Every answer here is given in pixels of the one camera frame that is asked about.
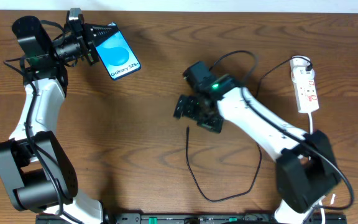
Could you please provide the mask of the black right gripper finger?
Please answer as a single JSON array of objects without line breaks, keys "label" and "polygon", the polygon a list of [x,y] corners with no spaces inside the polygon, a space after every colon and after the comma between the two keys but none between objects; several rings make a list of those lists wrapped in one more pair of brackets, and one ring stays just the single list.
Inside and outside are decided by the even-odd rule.
[{"label": "black right gripper finger", "polygon": [[223,120],[218,119],[207,119],[204,121],[198,121],[197,125],[207,129],[208,131],[214,132],[214,133],[220,133],[223,126]]},{"label": "black right gripper finger", "polygon": [[182,117],[183,111],[185,110],[187,104],[188,104],[188,97],[186,95],[181,95],[177,101],[177,105],[175,106],[173,117],[176,119],[180,119]]}]

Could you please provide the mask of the blue Samsung Galaxy smartphone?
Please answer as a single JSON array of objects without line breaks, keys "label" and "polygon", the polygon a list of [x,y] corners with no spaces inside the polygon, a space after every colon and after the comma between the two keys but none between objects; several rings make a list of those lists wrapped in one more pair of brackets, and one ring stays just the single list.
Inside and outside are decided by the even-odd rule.
[{"label": "blue Samsung Galaxy smartphone", "polygon": [[[107,26],[117,25],[112,22]],[[101,45],[97,46],[96,51],[113,80],[128,76],[140,70],[142,67],[120,30]]]}]

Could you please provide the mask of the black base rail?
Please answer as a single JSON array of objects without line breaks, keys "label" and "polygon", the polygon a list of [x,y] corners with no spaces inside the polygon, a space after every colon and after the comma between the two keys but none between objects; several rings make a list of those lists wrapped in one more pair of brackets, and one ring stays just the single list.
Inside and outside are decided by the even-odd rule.
[{"label": "black base rail", "polygon": [[[52,215],[37,215],[36,224],[70,223]],[[277,222],[268,213],[246,213],[242,215],[142,215],[139,213],[122,213],[104,222],[115,224],[218,224],[218,223],[285,223]],[[321,215],[313,215],[303,223],[322,223]],[[346,224],[347,218],[340,214],[326,214],[325,223]]]}]

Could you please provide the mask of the white paper scrap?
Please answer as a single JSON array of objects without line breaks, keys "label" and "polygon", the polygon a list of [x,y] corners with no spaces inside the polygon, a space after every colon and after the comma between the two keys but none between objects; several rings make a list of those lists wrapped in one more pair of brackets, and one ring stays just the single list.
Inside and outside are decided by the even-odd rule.
[{"label": "white paper scrap", "polygon": [[334,204],[335,197],[336,197],[336,194],[332,194],[331,200],[330,200],[330,205],[333,205],[333,204]]}]

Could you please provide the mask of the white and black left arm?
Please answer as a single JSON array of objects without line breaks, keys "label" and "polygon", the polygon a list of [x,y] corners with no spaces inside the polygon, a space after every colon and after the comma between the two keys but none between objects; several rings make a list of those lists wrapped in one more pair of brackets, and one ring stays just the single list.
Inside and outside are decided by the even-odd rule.
[{"label": "white and black left arm", "polygon": [[79,60],[95,64],[98,45],[118,33],[116,26],[87,24],[82,14],[68,15],[60,35],[51,39],[49,21],[24,16],[12,31],[24,51],[16,72],[26,92],[19,122],[0,142],[0,178],[12,206],[41,213],[45,222],[115,223],[99,200],[78,187],[75,169],[55,136],[67,97],[70,67]]}]

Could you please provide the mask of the white power strip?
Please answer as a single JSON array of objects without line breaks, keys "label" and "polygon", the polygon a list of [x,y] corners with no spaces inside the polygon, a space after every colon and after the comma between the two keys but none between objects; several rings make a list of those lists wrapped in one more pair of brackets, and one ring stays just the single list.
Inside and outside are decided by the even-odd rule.
[{"label": "white power strip", "polygon": [[315,72],[310,59],[301,55],[293,56],[290,60],[290,69],[298,112],[308,114],[318,110]]}]

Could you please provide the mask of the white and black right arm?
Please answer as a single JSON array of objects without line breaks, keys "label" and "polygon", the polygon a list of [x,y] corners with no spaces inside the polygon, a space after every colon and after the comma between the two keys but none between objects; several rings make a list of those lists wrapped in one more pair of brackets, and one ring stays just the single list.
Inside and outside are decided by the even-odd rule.
[{"label": "white and black right arm", "polygon": [[303,223],[322,206],[319,201],[343,178],[327,135],[292,126],[262,103],[234,77],[218,78],[199,61],[183,73],[195,92],[181,95],[174,117],[186,116],[220,133],[228,121],[250,136],[275,162],[282,201],[274,213],[279,223]]}]

